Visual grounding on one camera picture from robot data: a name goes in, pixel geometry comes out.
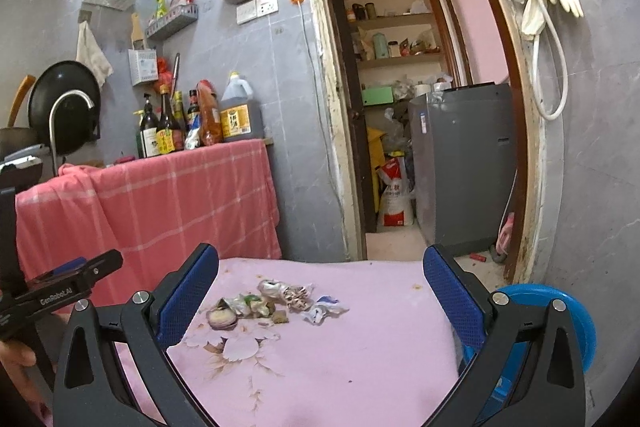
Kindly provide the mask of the person's left hand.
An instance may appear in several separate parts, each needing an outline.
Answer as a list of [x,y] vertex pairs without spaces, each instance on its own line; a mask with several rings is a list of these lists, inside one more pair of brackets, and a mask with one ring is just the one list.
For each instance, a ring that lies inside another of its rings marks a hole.
[[36,355],[29,347],[16,340],[1,341],[1,364],[21,396],[30,403],[43,404],[41,393],[26,374],[36,365]]

